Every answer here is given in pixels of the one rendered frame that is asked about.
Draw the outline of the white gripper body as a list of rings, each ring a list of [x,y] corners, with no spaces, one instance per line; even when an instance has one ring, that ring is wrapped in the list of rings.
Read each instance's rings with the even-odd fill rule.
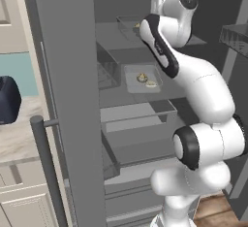
[[[163,13],[163,5],[166,0],[151,0],[151,14],[161,15]]]

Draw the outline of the clear tupperware container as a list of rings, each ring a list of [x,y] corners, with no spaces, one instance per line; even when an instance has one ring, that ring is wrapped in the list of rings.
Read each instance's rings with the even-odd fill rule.
[[[145,86],[145,82],[138,82],[137,75],[139,73],[145,73],[148,76],[148,80],[157,82],[158,86],[148,88]],[[124,67],[124,75],[129,93],[159,93],[161,91],[163,82],[155,65],[126,65]]]
[[[136,42],[140,38],[140,29],[134,28],[134,25],[140,23],[141,16],[118,16],[116,21],[119,31],[127,40]]]

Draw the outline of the grey fridge drawer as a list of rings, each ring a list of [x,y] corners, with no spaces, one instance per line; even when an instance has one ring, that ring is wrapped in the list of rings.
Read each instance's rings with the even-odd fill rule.
[[[169,100],[100,109],[107,133],[159,125],[174,121],[177,109]]]
[[[104,180],[120,175],[120,169],[175,156],[171,139],[114,147],[101,133]]]

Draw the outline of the dark blue toaster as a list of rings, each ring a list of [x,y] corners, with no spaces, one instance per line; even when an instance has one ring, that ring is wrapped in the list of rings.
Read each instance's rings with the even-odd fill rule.
[[[10,76],[0,77],[0,125],[14,123],[21,105],[16,81]]]

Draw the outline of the beige drawer front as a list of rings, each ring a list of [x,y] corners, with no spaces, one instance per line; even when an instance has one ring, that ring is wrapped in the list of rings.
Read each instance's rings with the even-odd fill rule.
[[[46,183],[39,160],[0,166],[0,192]]]

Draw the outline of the beige cupboard door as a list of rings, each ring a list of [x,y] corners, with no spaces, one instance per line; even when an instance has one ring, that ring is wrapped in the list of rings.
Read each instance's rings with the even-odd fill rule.
[[[46,193],[1,204],[11,227],[58,227]]]

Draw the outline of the beige wall cupboard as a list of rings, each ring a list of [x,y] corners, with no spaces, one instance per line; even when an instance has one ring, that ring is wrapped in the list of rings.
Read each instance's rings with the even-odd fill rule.
[[[0,0],[0,53],[26,52],[17,0]]]

